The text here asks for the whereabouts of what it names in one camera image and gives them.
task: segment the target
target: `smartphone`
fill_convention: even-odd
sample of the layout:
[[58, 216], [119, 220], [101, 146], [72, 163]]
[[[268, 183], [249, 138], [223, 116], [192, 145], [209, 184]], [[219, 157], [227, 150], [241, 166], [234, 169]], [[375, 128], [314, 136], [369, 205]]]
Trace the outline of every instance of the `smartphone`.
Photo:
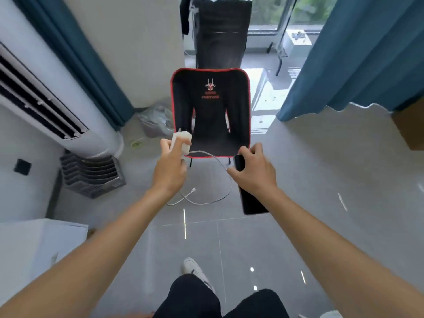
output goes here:
[[[246, 167], [246, 162], [244, 160], [243, 155], [234, 156], [234, 164], [236, 166], [237, 171], [241, 172], [242, 170], [244, 170], [244, 168]], [[244, 214], [252, 215], [268, 212], [268, 210], [257, 200], [256, 197], [246, 192], [241, 187], [239, 187], [239, 190]]]

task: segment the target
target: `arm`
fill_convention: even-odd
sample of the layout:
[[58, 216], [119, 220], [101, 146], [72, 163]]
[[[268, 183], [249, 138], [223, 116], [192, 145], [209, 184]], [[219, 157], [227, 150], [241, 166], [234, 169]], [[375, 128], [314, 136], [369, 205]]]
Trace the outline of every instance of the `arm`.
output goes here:
[[85, 317], [105, 293], [157, 212], [183, 186], [187, 166], [177, 139], [161, 140], [152, 187], [114, 223], [96, 233], [0, 307], [0, 317]]
[[421, 317], [424, 296], [282, 192], [262, 145], [240, 149], [246, 167], [228, 169], [272, 214], [343, 318]]

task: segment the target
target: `phone charger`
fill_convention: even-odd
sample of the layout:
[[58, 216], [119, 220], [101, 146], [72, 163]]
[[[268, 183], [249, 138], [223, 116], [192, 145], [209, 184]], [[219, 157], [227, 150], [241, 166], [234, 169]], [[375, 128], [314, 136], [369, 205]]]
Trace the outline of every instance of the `phone charger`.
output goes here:
[[[171, 150], [174, 148], [175, 141], [177, 140], [177, 137], [181, 138], [188, 138], [191, 141], [191, 138], [193, 137], [192, 134], [190, 134], [188, 131], [179, 131], [176, 133], [173, 133], [172, 135], [172, 142], [171, 142]], [[181, 155], [188, 155], [190, 153], [190, 145], [183, 144], [181, 147]]]

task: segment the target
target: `blue curtain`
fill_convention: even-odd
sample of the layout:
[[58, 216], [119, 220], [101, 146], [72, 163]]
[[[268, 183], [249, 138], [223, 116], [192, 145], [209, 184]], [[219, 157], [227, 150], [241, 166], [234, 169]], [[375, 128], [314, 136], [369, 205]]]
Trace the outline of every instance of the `blue curtain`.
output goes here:
[[277, 118], [389, 111], [424, 89], [424, 0], [338, 0]]
[[13, 0], [97, 108], [118, 130], [134, 108], [62, 0]]

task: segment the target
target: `sneaker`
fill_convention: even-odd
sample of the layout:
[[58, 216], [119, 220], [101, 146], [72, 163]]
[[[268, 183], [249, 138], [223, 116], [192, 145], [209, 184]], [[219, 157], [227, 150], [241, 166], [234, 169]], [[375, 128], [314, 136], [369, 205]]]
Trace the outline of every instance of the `sneaker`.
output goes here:
[[203, 273], [202, 269], [200, 269], [197, 262], [195, 262], [192, 258], [187, 258], [183, 261], [182, 266], [182, 272], [183, 273], [191, 273], [194, 274], [196, 277], [198, 277], [203, 283], [215, 293], [214, 287], [210, 284], [209, 279], [206, 278], [205, 274]]

